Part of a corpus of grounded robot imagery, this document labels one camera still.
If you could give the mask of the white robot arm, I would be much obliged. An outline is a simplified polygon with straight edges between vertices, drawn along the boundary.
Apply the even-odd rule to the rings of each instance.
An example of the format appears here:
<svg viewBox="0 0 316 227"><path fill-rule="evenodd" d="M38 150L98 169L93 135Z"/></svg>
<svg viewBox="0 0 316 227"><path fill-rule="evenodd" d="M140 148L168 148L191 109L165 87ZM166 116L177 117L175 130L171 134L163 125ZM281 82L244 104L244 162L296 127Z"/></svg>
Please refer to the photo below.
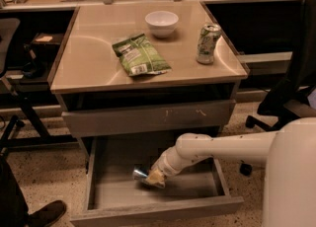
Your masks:
<svg viewBox="0 0 316 227"><path fill-rule="evenodd" d="M316 227L316 118L278 131L210 137L185 133L150 168L145 182L162 188L169 177L209 157L266 168L262 227Z"/></svg>

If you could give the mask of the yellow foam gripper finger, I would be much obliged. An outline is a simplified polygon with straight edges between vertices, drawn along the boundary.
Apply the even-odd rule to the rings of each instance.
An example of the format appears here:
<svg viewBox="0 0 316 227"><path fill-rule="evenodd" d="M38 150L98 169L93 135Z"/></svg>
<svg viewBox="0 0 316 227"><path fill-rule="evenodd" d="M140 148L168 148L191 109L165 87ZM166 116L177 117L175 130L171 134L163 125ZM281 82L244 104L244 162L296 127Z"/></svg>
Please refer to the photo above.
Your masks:
<svg viewBox="0 0 316 227"><path fill-rule="evenodd" d="M165 175L159 169L151 170L145 182L150 186L163 188L165 186Z"/></svg>

